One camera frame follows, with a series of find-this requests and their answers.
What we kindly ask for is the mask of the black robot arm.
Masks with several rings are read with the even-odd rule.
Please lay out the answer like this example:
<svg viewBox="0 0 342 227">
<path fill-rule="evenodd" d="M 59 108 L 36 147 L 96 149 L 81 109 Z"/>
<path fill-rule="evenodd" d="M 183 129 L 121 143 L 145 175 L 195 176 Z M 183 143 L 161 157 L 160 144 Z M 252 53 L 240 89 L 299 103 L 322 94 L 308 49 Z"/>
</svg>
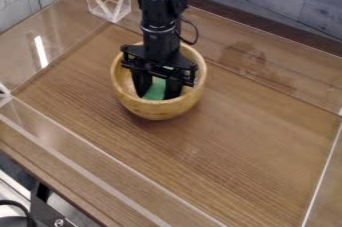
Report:
<svg viewBox="0 0 342 227">
<path fill-rule="evenodd" d="M 181 13 L 187 0 L 137 0 L 141 11 L 141 45 L 121 47 L 121 67 L 131 71 L 135 91 L 143 97 L 152 86 L 152 79 L 165 81 L 163 99 L 180 96 L 184 86 L 194 86 L 198 65 L 180 51 L 180 43 L 196 40 L 181 38 Z"/>
</svg>

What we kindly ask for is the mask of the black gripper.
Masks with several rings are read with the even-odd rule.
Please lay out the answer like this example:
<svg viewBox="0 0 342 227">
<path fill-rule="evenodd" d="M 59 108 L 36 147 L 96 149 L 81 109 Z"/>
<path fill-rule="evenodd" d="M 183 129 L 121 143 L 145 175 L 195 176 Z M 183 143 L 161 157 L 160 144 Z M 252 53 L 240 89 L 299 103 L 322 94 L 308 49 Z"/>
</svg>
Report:
<svg viewBox="0 0 342 227">
<path fill-rule="evenodd" d="M 152 76 L 165 78 L 164 99 L 180 96 L 184 86 L 195 85 L 198 64 L 176 51 L 165 59 L 151 60 L 147 58 L 143 45 L 123 45 L 121 67 L 132 74 L 132 81 L 139 97 L 143 97 L 152 85 Z"/>
</svg>

